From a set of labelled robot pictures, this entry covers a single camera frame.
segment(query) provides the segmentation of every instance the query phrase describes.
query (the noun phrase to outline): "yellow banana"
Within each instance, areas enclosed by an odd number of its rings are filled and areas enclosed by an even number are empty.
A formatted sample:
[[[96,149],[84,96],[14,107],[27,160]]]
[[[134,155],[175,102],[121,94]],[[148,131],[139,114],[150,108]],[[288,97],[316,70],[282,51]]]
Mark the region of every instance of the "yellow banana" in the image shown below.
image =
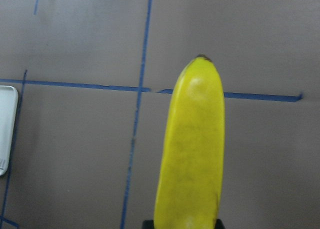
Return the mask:
[[[220,203],[225,103],[220,76],[204,55],[173,90],[154,209],[155,229],[214,229]]]

